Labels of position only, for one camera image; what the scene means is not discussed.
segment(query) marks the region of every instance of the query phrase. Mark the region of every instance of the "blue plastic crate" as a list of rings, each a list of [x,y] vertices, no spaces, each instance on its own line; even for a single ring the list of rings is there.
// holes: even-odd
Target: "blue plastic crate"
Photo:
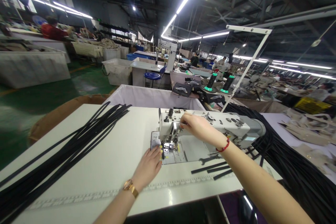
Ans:
[[[146,59],[151,59],[150,56],[146,55],[141,55],[141,54],[127,54],[127,60],[135,60],[136,58],[146,58]]]

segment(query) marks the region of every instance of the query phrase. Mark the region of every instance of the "tape measure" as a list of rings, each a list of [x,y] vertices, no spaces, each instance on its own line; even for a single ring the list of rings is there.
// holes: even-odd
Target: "tape measure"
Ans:
[[[273,177],[270,167],[267,166],[267,170],[268,170],[268,173],[270,173],[270,175]],[[154,183],[154,184],[148,185],[142,191],[152,192],[152,191],[157,191],[157,190],[161,190],[165,188],[182,187],[182,186],[187,186],[190,184],[197,184],[197,183],[213,181],[213,177],[216,174],[211,174],[211,175],[201,176],[201,177],[194,177],[194,178],[185,178],[181,180]],[[229,178],[229,177],[234,177],[234,176],[235,176],[234,173],[230,173],[226,175],[224,178]],[[117,194],[120,191],[121,189],[113,189],[113,190],[106,190],[106,191],[100,191],[100,192],[94,192],[94,193],[92,192],[92,193],[74,195],[74,196],[68,196],[68,197],[62,197],[62,198],[36,200],[26,210],[58,207],[58,206],[72,205],[72,204],[82,203],[82,202],[97,201],[97,200],[102,200],[106,198],[114,198],[117,196]]]

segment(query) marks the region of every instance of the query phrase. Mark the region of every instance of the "hand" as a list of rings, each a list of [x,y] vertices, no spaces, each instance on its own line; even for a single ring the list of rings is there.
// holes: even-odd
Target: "hand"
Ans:
[[[148,149],[140,160],[132,177],[133,185],[138,192],[148,186],[159,173],[162,165],[161,155],[160,146],[156,146],[152,150]]]
[[[227,137],[216,130],[210,123],[202,116],[184,113],[181,117],[181,122],[188,125],[181,125],[195,137],[203,142],[207,142],[217,149],[224,148],[227,144]]]

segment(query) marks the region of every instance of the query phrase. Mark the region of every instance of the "red bracelet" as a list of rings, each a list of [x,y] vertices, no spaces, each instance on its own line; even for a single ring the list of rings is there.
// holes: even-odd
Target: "red bracelet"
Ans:
[[[217,148],[216,148],[216,151],[218,151],[218,152],[223,152],[223,151],[225,151],[226,148],[229,147],[229,144],[230,144],[230,139],[227,139],[227,145],[226,145],[224,148],[222,148],[221,150],[217,150]]]

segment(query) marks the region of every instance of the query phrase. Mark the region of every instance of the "gold watch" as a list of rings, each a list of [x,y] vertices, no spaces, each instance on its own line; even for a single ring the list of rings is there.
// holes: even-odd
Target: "gold watch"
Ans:
[[[131,191],[131,193],[133,194],[133,196],[135,198],[137,198],[137,196],[139,195],[138,191],[135,189],[134,185],[133,185],[133,181],[131,179],[127,180],[124,184],[124,191]]]

